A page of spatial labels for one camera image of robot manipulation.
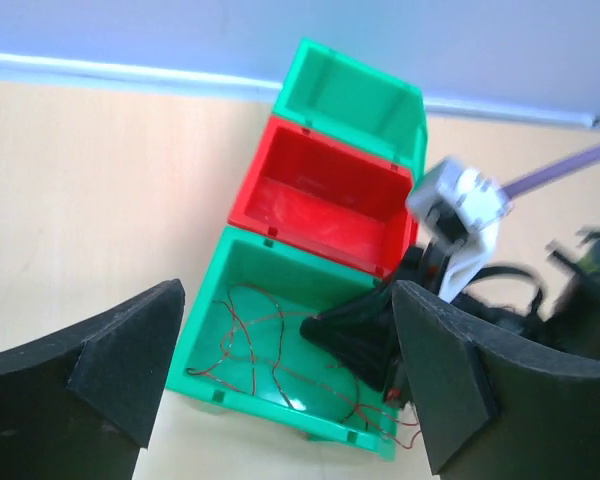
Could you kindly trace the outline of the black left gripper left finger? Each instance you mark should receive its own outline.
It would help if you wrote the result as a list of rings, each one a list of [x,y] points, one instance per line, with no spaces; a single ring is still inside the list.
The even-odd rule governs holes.
[[[185,305],[178,279],[0,352],[0,479],[130,479]]]

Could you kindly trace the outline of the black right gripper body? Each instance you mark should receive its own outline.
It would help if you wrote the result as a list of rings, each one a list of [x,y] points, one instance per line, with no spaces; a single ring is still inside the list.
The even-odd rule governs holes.
[[[413,400],[392,305],[398,281],[437,293],[449,263],[436,244],[410,246],[394,272],[356,297],[304,319],[301,336],[332,355],[387,405]]]

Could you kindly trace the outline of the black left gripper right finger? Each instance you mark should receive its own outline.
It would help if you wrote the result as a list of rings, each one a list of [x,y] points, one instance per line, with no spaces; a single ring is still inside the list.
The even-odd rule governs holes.
[[[600,361],[471,316],[422,287],[392,293],[424,445],[443,479],[600,479]]]

